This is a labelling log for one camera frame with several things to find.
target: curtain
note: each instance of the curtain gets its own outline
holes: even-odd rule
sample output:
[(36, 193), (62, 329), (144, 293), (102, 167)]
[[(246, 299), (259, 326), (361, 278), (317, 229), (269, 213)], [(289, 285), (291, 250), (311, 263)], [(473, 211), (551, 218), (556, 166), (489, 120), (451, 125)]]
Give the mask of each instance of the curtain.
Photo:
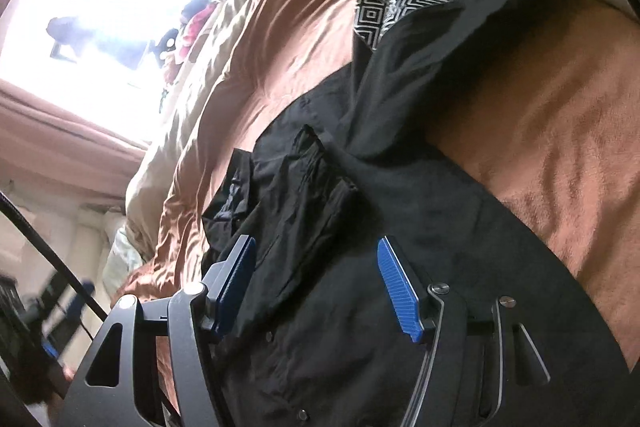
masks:
[(146, 143), (118, 136), (0, 79), (0, 174), (85, 203), (123, 204)]

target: brown bedsheet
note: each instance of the brown bedsheet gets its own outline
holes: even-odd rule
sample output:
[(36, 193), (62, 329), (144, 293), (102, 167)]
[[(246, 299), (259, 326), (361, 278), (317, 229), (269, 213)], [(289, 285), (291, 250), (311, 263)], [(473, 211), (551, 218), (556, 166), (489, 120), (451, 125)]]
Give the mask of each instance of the brown bedsheet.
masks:
[[(292, 100), (349, 62), (355, 1), (254, 0), (176, 170), (156, 256), (120, 295), (170, 296), (200, 277), (200, 216), (232, 149), (251, 150)], [(555, 0), (428, 133), (566, 264), (630, 365), (640, 355), (638, 49), (640, 28), (616, 10)], [(159, 358), (167, 370), (166, 350)]]

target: beige blanket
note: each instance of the beige blanket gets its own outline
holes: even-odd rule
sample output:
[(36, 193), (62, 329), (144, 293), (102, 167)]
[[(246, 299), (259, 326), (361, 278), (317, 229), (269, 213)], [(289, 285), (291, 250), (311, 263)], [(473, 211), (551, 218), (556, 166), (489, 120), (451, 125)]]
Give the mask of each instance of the beige blanket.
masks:
[[(170, 296), (201, 276), (200, 218), (232, 149), (251, 150), (292, 100), (350, 61), (355, 2), (252, 1), (177, 165), (156, 255), (120, 295)], [(640, 28), (617, 10), (556, 0), (428, 135), (556, 252), (629, 364), (640, 355), (639, 48)]]
[(159, 136), (127, 187), (127, 238), (145, 260), (156, 253), (162, 206), (175, 168), (242, 33), (250, 6), (251, 0), (227, 0), (211, 15), (164, 101)]

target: clothing pile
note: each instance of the clothing pile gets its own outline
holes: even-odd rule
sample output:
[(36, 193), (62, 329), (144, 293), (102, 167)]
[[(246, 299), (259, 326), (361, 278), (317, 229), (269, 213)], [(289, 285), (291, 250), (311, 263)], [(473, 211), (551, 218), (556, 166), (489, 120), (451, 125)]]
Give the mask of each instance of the clothing pile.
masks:
[[(513, 296), (554, 397), (512, 425), (586, 425), (628, 368), (588, 295), (499, 201), (425, 142), (425, 121), (531, 28), (532, 0), (360, 0), (353, 61), (300, 96), (252, 152), (235, 150), (203, 215), (202, 272), (239, 235), (257, 267), (234, 331), (212, 348), (238, 426), (400, 425), (427, 347), (403, 335), (376, 263), (393, 235), (422, 283), (475, 318)], [(453, 425), (483, 420), (484, 344)]]
[(162, 92), (160, 111), (162, 112), (162, 102), (168, 95), (168, 90), (173, 86), (175, 79), (180, 73), (180, 68), (191, 51), (200, 31), (207, 20), (215, 12), (216, 8), (226, 0), (206, 0), (201, 9), (196, 13), (190, 13), (186, 20), (181, 21), (180, 30), (175, 33), (174, 44), (166, 48), (166, 53), (162, 56), (162, 76), (165, 88)]

